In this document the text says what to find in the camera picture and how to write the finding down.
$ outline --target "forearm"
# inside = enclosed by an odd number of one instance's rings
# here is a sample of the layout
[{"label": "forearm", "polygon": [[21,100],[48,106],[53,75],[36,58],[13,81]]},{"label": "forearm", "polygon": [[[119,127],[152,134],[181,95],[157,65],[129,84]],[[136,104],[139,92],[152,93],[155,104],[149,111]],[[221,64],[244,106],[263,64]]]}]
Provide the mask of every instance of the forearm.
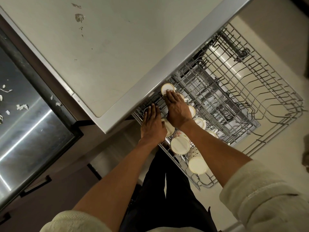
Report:
[{"label": "forearm", "polygon": [[240,167],[251,160],[245,154],[201,129],[193,120],[183,124],[181,130],[198,148],[222,187]]},{"label": "forearm", "polygon": [[86,212],[118,231],[141,168],[153,149],[141,141],[108,175],[93,186],[73,210]]}]

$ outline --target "sleeve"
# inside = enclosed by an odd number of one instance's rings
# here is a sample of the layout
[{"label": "sleeve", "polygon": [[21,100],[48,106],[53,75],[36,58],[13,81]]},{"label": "sleeve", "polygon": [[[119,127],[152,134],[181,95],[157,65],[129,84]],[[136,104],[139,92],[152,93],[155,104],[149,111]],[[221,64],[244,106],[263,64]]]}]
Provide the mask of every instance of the sleeve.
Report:
[{"label": "sleeve", "polygon": [[79,211],[64,211],[57,214],[40,232],[111,232],[98,218]]},{"label": "sleeve", "polygon": [[259,161],[242,166],[220,200],[249,231],[309,231],[309,203]]}]

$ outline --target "leg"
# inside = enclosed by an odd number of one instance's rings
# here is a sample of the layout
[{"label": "leg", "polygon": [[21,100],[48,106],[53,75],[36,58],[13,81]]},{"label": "leg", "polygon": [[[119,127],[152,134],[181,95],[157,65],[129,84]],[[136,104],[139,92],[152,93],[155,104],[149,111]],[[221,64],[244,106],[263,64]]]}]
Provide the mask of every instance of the leg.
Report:
[{"label": "leg", "polygon": [[190,226],[202,231],[217,231],[210,211],[208,212],[195,198],[187,176],[172,160],[167,158],[166,161],[166,200],[170,217],[167,225],[177,228]]},{"label": "leg", "polygon": [[149,231],[164,226],[165,212],[165,153],[159,148],[141,191],[124,218],[119,231]]}]

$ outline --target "hand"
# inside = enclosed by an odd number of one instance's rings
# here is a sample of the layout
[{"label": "hand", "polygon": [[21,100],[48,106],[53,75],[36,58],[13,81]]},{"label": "hand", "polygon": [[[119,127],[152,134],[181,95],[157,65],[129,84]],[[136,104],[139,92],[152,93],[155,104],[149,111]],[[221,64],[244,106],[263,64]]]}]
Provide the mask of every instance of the hand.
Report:
[{"label": "hand", "polygon": [[161,111],[152,104],[144,114],[141,124],[141,141],[152,144],[153,148],[165,140],[168,133],[164,121],[161,121]]},{"label": "hand", "polygon": [[168,106],[167,119],[175,128],[181,130],[181,126],[192,120],[192,115],[188,105],[184,102],[179,94],[174,91],[167,90],[164,95],[164,100]]}]

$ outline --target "dishwasher rack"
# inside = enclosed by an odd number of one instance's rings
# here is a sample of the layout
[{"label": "dishwasher rack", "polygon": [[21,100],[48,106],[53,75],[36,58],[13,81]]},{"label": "dishwasher rack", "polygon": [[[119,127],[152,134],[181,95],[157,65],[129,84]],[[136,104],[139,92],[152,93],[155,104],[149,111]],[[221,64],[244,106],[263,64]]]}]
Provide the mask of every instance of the dishwasher rack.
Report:
[{"label": "dishwasher rack", "polygon": [[[248,156],[304,112],[302,98],[230,23],[165,82],[187,98],[196,109],[196,117],[207,121],[208,129]],[[162,117],[167,116],[158,87],[132,114],[140,124],[144,109],[151,103],[160,107]],[[217,183],[210,170],[202,175],[192,173],[187,155],[173,156],[170,141],[167,137],[161,148],[199,190]]]}]

